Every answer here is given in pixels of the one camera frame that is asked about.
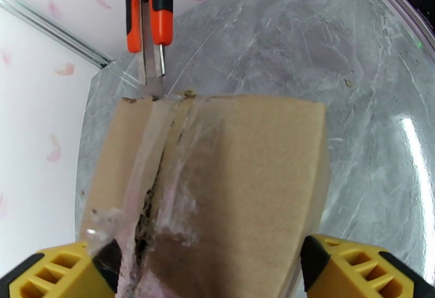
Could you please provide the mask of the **brown cardboard express box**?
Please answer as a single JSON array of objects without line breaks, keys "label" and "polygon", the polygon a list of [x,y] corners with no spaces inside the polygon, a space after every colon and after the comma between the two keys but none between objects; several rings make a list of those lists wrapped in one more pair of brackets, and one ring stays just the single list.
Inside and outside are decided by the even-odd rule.
[{"label": "brown cardboard express box", "polygon": [[125,98],[80,236],[114,253],[113,298],[291,298],[330,173],[322,103]]}]

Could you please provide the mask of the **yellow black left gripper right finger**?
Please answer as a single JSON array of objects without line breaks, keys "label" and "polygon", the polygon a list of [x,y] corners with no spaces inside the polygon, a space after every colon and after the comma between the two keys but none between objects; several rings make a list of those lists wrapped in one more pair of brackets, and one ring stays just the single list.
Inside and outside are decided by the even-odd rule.
[{"label": "yellow black left gripper right finger", "polygon": [[314,234],[301,253],[307,298],[435,298],[435,287],[384,248]]}]

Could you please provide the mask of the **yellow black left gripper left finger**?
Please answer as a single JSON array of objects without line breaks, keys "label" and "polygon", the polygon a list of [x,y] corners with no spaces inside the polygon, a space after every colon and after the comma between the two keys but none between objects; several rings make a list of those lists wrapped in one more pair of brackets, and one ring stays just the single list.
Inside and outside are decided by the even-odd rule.
[{"label": "yellow black left gripper left finger", "polygon": [[115,239],[95,255],[85,242],[44,249],[0,278],[0,298],[115,298],[121,258]]}]

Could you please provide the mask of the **aluminium corner post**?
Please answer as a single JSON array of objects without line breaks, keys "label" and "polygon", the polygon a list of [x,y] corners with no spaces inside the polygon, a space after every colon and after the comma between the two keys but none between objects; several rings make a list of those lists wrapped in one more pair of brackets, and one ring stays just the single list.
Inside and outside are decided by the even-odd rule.
[{"label": "aluminium corner post", "polygon": [[70,33],[45,14],[25,4],[22,0],[0,0],[0,8],[100,69],[112,61],[111,58]]}]

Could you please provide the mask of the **orange black utility knife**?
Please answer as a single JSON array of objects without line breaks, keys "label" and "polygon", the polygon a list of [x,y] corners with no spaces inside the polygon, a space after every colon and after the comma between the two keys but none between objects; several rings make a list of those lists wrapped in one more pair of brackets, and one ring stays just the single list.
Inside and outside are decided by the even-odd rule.
[{"label": "orange black utility knife", "polygon": [[140,54],[139,82],[153,99],[163,95],[165,47],[173,38],[173,0],[125,0],[127,48]]}]

